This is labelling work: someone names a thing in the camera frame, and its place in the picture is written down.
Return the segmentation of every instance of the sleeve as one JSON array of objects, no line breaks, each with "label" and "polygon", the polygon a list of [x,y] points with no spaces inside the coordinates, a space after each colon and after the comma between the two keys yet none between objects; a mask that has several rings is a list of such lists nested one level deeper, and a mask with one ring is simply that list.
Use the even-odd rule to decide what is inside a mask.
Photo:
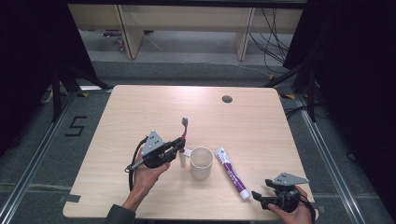
[{"label": "sleeve", "polygon": [[107,214],[105,224],[131,224],[134,223],[135,216],[135,212],[113,204]]}]

